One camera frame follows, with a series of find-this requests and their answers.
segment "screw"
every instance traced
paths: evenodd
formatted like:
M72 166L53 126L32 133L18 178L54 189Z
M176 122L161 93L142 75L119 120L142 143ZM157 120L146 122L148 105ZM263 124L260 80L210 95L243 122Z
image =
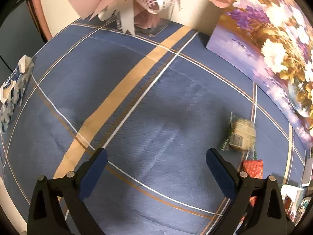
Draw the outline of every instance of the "screw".
M273 182L276 180L276 178L275 178L274 176L272 176L272 175L269 176L269 179L270 179L271 181L273 181Z
M66 174L66 176L67 176L68 178L72 178L72 177L74 177L74 175L75 175L75 172L73 172L73 171L69 171L69 172Z
M40 175L38 178L37 178L38 181L43 181L44 180L44 175Z
M242 178L248 177L248 174L247 174L247 172L245 172L245 171L241 171L241 172L239 173L239 175L240 175L240 177L242 177Z

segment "red object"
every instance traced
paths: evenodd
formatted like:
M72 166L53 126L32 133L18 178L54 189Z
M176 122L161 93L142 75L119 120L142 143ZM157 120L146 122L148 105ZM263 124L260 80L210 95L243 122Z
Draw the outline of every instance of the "red object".
M242 162L242 167L245 172L252 178L262 179L263 178L263 161L262 160L246 160ZM254 206L256 196L251 197L249 202Z

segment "blue gripper pad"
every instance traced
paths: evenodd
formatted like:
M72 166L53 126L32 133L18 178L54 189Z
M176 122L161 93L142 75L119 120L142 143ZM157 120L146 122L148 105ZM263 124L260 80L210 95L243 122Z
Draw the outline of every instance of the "blue gripper pad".
M108 154L107 151L103 148L101 149L100 154L93 161L93 164L90 166L90 168L88 169L85 176L82 178L80 182L79 198L81 201L83 201L85 198L88 198L91 195L107 162Z
M206 163L225 197L233 200L236 196L234 180L211 149L207 151Z

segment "barcode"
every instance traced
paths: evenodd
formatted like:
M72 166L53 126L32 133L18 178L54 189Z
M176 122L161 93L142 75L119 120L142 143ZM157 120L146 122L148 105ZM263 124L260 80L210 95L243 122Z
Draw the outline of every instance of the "barcode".
M243 147L242 146L242 136L232 132L232 135L231 135L230 140L229 140L229 144L232 146L236 146L236 147Z

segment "floral painting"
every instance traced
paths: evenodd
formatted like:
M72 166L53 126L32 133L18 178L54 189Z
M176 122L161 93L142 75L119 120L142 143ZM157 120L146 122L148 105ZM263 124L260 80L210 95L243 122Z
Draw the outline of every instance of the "floral painting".
M313 139L313 29L294 0L232 0L207 48L245 73Z

